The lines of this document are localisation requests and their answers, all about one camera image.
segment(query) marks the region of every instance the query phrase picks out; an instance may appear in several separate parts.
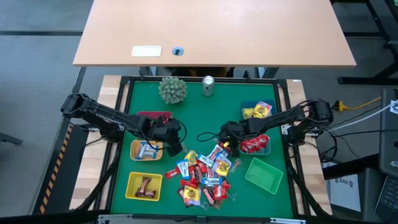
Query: soda can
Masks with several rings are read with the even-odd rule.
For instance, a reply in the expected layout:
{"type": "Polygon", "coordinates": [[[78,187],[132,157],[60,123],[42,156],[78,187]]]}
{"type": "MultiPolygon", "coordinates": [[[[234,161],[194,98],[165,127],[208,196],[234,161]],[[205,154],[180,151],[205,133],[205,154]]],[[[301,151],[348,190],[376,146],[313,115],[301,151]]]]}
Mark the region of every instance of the soda can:
{"type": "Polygon", "coordinates": [[[203,94],[205,96],[211,96],[213,94],[214,89],[214,78],[207,75],[203,78],[203,94]]]}

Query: green basket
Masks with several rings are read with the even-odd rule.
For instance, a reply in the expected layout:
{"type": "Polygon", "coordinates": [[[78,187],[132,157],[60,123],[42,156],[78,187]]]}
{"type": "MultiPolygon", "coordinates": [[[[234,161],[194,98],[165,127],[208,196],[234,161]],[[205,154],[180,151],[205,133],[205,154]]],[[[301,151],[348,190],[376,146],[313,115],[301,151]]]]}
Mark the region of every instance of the green basket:
{"type": "Polygon", "coordinates": [[[245,178],[262,189],[276,194],[283,175],[279,169],[253,158],[245,178]]]}

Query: succulent plant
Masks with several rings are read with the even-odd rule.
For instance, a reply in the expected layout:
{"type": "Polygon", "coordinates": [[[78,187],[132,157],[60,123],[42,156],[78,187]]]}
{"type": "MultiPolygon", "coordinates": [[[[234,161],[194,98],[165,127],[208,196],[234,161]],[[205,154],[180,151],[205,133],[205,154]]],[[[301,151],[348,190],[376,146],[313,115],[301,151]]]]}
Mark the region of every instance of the succulent plant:
{"type": "Polygon", "coordinates": [[[160,82],[159,94],[166,103],[178,103],[187,96],[187,85],[176,77],[166,77],[160,82]]]}

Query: black and yellow striped edge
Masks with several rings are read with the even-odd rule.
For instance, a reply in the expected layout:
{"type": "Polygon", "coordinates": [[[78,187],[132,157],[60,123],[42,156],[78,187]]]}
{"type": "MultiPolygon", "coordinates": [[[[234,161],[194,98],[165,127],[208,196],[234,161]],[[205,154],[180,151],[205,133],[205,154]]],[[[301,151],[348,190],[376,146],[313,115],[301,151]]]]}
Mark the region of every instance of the black and yellow striped edge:
{"type": "Polygon", "coordinates": [[[60,154],[58,155],[57,162],[55,163],[54,170],[53,170],[53,172],[51,174],[51,179],[49,181],[49,185],[47,186],[47,189],[45,190],[45,194],[44,194],[44,197],[43,197],[43,202],[42,202],[42,204],[40,206],[40,212],[39,212],[40,214],[44,214],[45,208],[46,208],[46,206],[47,206],[47,204],[49,202],[49,198],[51,196],[51,190],[53,189],[55,180],[57,179],[57,174],[58,174],[58,171],[59,171],[59,169],[61,167],[63,155],[65,154],[65,151],[67,150],[67,145],[68,145],[68,141],[69,141],[69,138],[70,138],[70,134],[72,133],[72,127],[73,127],[73,125],[69,124],[68,131],[67,131],[67,133],[65,135],[65,138],[63,139],[63,143],[62,143],[62,146],[61,146],[60,154]]]}

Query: yellow cable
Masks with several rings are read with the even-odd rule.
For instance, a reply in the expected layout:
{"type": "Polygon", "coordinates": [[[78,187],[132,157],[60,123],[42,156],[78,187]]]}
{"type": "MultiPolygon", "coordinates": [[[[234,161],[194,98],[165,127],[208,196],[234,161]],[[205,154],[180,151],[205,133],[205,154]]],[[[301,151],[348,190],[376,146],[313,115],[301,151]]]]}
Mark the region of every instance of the yellow cable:
{"type": "Polygon", "coordinates": [[[380,99],[381,99],[381,96],[380,96],[380,97],[377,97],[377,98],[374,99],[374,100],[371,100],[371,101],[369,101],[369,102],[367,102],[367,103],[364,103],[364,104],[362,104],[362,105],[359,105],[359,106],[356,106],[356,107],[353,107],[353,108],[350,108],[350,107],[344,105],[342,101],[339,101],[339,104],[338,104],[338,111],[342,112],[343,110],[356,110],[356,109],[360,109],[360,108],[362,108],[362,107],[364,107],[364,106],[367,106],[367,105],[369,105],[369,104],[371,104],[371,103],[373,103],[373,102],[375,102],[375,101],[377,101],[377,100],[380,100],[380,99]]]}

